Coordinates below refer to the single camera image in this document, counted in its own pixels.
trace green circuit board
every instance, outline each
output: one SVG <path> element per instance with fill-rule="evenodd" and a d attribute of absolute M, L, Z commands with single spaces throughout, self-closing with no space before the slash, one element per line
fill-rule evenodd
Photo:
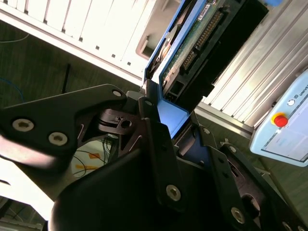
<path fill-rule="evenodd" d="M 176 70 L 178 70 L 181 65 L 183 65 L 183 63 L 189 64 L 189 62 L 191 62 L 191 60 L 194 58 L 192 49 L 198 43 L 198 40 L 200 40 L 203 33 L 209 26 L 209 23 L 211 23 L 213 17 L 215 16 L 215 13 L 217 13 L 218 9 L 222 7 L 223 3 L 224 0 L 216 1 L 215 4 L 205 4 L 204 9 L 201 11 L 198 19 L 195 21 L 182 45 L 164 72 L 162 82 L 165 80 L 169 81 L 170 76 L 175 73 Z"/>

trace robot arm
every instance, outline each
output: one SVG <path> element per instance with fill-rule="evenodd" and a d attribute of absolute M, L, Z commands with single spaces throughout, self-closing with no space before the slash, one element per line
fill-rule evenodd
<path fill-rule="evenodd" d="M 48 230 L 307 230 L 237 148 L 218 150 L 193 117 L 172 142 L 155 87 L 125 95 L 102 85 L 1 111 L 1 157 L 38 174 L 59 174 L 78 147 L 119 135 L 119 158 L 63 190 Z"/>

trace blue frame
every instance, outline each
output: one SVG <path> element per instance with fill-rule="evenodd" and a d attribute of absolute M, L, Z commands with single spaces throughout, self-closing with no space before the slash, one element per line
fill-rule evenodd
<path fill-rule="evenodd" d="M 272 109 L 272 111 L 268 114 L 268 116 L 265 118 L 265 120 L 262 122 L 260 127 L 256 130 L 251 143 L 250 143 L 250 150 L 253 153 L 283 161 L 286 163 L 289 163 L 291 165 L 296 165 L 300 167 L 305 167 L 308 165 L 308 160 L 305 162 L 297 161 L 294 159 L 290 159 L 288 157 L 284 157 L 282 155 L 273 154 L 267 151 L 263 150 L 264 145 L 267 143 L 267 141 L 273 136 L 273 134 L 277 131 L 277 126 L 272 124 L 271 118 L 279 112 L 285 113 L 287 116 L 291 114 L 291 112 L 300 105 L 301 101 L 308 96 L 308 90 L 304 91 L 302 93 L 303 89 L 307 87 L 308 88 L 308 70 L 302 73 L 295 81 L 294 83 L 289 87 L 289 89 L 286 91 L 286 93 L 281 97 L 281 99 L 278 101 L 278 103 L 275 105 L 275 107 Z M 295 104 L 292 106 L 288 106 L 287 102 L 290 99 L 295 99 Z"/>
<path fill-rule="evenodd" d="M 148 65 L 145 68 L 144 71 L 144 78 L 143 82 L 145 79 L 147 79 L 146 73 L 147 69 L 149 68 L 150 64 L 154 61 L 154 57 L 156 54 L 159 52 L 160 47 L 162 46 L 165 37 L 169 30 L 171 29 L 172 25 L 174 24 L 181 8 L 183 7 L 185 3 L 185 0 L 183 0 L 177 9 L 176 14 L 174 15 L 173 19 L 171 20 L 171 23 L 169 24 L 166 32 L 164 33 L 164 36 L 161 38 L 159 41 L 156 49 L 154 50 Z M 191 13 L 189 14 L 187 20 L 185 21 L 184 25 L 182 26 L 178 36 L 176 37 L 175 41 L 173 42 L 170 50 L 167 53 L 167 56 L 165 59 L 162 61 L 160 64 L 159 68 L 156 70 L 154 73 L 154 76 L 152 78 L 152 81 L 156 82 L 159 87 L 158 87 L 158 103 L 157 103 L 157 108 L 159 112 L 159 117 L 160 120 L 163 124 L 166 124 L 168 126 L 171 138 L 173 138 L 178 130 L 183 126 L 185 121 L 189 118 L 189 112 L 178 107 L 174 103 L 171 103 L 170 101 L 164 99 L 163 97 L 163 92 L 162 92 L 162 76 L 167 69 L 169 63 L 171 62 L 172 58 L 178 51 L 179 47 L 181 46 L 182 42 L 184 41 L 186 35 L 190 31 L 191 27 L 193 26 L 194 22 L 197 20 L 201 10 L 204 8 L 206 3 L 206 0 L 198 0 L 196 4 L 194 5 Z"/>

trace cable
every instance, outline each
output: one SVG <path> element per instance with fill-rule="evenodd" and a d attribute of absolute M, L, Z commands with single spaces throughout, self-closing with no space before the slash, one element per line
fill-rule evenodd
<path fill-rule="evenodd" d="M 75 172 L 73 173 L 73 175 L 77 174 L 77 173 L 80 173 L 80 172 L 83 172 L 83 171 L 87 171 L 87 170 L 97 170 L 97 168 L 87 168 L 87 169 L 83 169 L 83 170 L 80 170 L 78 172 Z"/>
<path fill-rule="evenodd" d="M 106 164 L 106 162 L 103 161 L 103 159 L 101 159 L 100 157 L 98 157 L 97 155 L 95 155 L 93 153 L 90 153 L 90 152 L 87 152 L 87 151 L 83 151 L 83 150 L 76 150 L 76 152 L 88 153 L 89 155 L 95 156 L 96 158 L 100 159 L 104 164 Z"/>
<path fill-rule="evenodd" d="M 18 214 L 20 214 L 25 208 L 26 208 L 26 206 L 24 206 L 23 208 L 21 208 L 17 213 L 15 213 L 14 210 L 12 210 L 12 209 L 10 208 L 10 210 L 11 210 L 13 213 L 15 213 L 15 216 L 13 216 L 13 219 L 16 219 L 16 217 L 18 217 L 22 222 L 24 222 Z"/>
<path fill-rule="evenodd" d="M 104 151 L 104 161 L 106 161 L 106 157 L 107 157 L 107 162 L 108 162 L 108 159 L 109 159 L 109 155 L 108 155 L 108 152 L 106 151 L 106 148 L 105 148 L 105 142 L 106 142 L 106 139 L 104 140 L 101 140 L 102 144 L 103 144 L 103 151 Z"/>
<path fill-rule="evenodd" d="M 77 156 L 74 156 L 74 157 L 83 165 L 83 171 L 85 171 L 83 173 L 83 175 L 81 176 L 81 177 L 83 177 L 87 173 L 87 168 L 86 168 L 85 164 Z"/>
<path fill-rule="evenodd" d="M 0 41 L 0 43 L 12 43 L 12 42 L 20 42 L 24 39 L 26 39 L 27 37 L 29 37 L 29 34 L 27 34 L 25 37 L 21 38 L 21 39 L 17 39 L 17 40 L 11 40 L 11 41 Z"/>
<path fill-rule="evenodd" d="M 3 79 L 3 78 L 0 78 L 0 80 L 3 81 L 3 82 L 6 82 L 7 84 L 9 84 L 9 85 L 11 85 L 11 86 L 13 86 L 13 87 L 18 91 L 18 93 L 20 94 L 20 97 L 21 97 L 22 102 L 23 102 L 23 103 L 25 102 L 24 96 L 23 96 L 21 90 L 20 90 L 15 84 L 13 84 L 11 81 L 6 80 L 6 79 Z"/>

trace display screen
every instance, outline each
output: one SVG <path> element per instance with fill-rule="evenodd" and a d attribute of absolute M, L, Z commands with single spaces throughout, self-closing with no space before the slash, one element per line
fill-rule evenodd
<path fill-rule="evenodd" d="M 287 126 L 277 129 L 264 145 L 263 151 L 302 162 L 308 159 L 308 102 L 305 99 L 292 112 Z"/>

